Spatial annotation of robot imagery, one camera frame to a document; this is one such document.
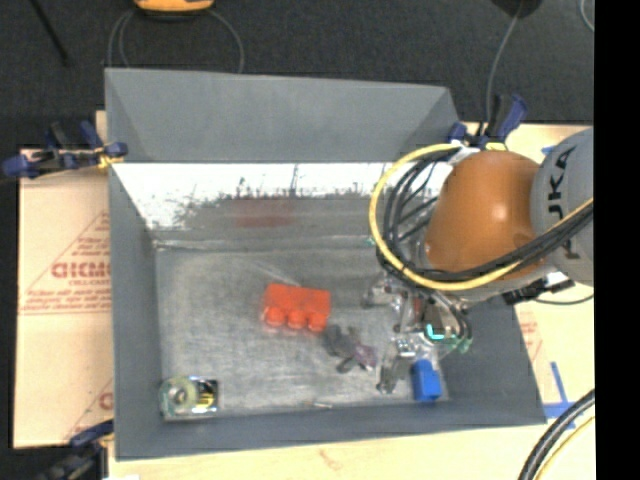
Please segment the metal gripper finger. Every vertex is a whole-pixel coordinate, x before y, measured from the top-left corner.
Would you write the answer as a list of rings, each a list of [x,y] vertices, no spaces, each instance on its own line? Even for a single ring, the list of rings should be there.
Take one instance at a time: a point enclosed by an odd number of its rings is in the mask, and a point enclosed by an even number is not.
[[[382,394],[391,394],[409,374],[416,358],[417,347],[410,338],[393,338],[383,354],[377,389]]]

